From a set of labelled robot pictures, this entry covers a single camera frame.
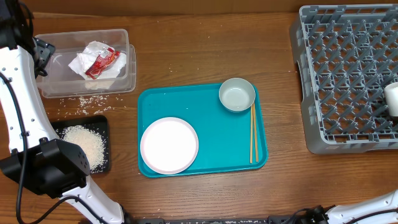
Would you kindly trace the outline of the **white napkin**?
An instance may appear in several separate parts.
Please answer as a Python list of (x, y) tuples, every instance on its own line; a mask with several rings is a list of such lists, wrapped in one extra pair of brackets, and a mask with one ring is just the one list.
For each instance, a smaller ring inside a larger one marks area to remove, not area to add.
[[(69, 63), (69, 67), (77, 74), (81, 75), (86, 80), (93, 80), (85, 75), (85, 72), (93, 65), (97, 56), (103, 48), (108, 48), (107, 44), (102, 42), (92, 41), (84, 49), (82, 53), (77, 53), (76, 57)], [(116, 78), (122, 68), (126, 65), (127, 55), (120, 52), (119, 58), (106, 68), (97, 79)]]

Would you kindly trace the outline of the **red sauce packet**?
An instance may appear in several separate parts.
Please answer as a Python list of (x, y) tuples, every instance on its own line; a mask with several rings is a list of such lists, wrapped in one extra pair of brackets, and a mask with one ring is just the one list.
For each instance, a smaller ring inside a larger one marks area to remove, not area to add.
[(114, 50), (112, 47), (103, 48), (93, 65), (85, 72), (85, 75), (94, 80), (97, 79), (106, 68), (119, 58), (120, 54), (120, 51)]

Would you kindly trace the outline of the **large white plate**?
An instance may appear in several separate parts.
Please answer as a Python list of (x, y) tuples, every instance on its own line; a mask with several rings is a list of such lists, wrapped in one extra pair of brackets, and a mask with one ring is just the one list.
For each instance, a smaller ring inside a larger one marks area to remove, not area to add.
[(198, 135), (185, 120), (160, 118), (150, 124), (140, 141), (141, 157), (151, 170), (173, 175), (188, 169), (199, 150)]

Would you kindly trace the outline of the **grey-green bowl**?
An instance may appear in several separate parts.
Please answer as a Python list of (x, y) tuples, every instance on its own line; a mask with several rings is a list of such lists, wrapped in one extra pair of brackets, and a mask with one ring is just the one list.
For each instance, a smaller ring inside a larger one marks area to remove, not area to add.
[(227, 110), (239, 113), (253, 105), (256, 90), (252, 83), (243, 78), (230, 78), (221, 84), (218, 96)]

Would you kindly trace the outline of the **wooden chopstick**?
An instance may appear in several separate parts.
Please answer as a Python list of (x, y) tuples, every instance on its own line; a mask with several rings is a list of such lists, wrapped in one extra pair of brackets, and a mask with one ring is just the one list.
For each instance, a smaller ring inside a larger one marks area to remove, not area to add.
[(253, 121), (253, 135), (254, 135), (254, 148), (255, 148), (255, 155), (256, 155), (256, 162), (259, 162), (259, 153), (258, 153), (258, 146), (257, 146), (257, 122), (256, 122), (256, 106), (255, 103), (252, 105), (252, 121)]
[(252, 153), (252, 149), (253, 149), (253, 117), (252, 117), (252, 105), (250, 107), (250, 148), (249, 148), (249, 162), (250, 164), (252, 164), (252, 157), (253, 157), (253, 153)]

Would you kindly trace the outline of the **white cup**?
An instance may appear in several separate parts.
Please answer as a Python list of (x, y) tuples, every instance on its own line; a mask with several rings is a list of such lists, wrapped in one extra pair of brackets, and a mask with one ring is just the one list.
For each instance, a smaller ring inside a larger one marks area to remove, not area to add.
[(389, 114), (398, 117), (398, 83), (394, 82), (384, 88), (384, 96)]

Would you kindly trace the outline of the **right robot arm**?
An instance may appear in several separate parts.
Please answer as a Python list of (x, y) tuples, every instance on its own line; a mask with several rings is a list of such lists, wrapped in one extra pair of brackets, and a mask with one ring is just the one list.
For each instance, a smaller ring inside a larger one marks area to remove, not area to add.
[(390, 224), (397, 223), (397, 191), (352, 205), (304, 208), (286, 223), (301, 224)]

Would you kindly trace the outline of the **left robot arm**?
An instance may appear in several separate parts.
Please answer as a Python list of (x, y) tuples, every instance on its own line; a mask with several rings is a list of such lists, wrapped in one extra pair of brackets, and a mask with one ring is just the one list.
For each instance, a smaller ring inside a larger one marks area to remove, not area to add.
[(11, 154), (1, 160), (1, 172), (19, 185), (16, 219), (23, 223), (22, 191), (27, 189), (58, 200), (37, 223), (63, 202), (91, 223), (132, 223), (91, 178), (83, 149), (61, 140), (50, 124), (35, 79), (47, 74), (55, 47), (34, 37), (32, 20), (25, 4), (1, 0), (1, 107)]

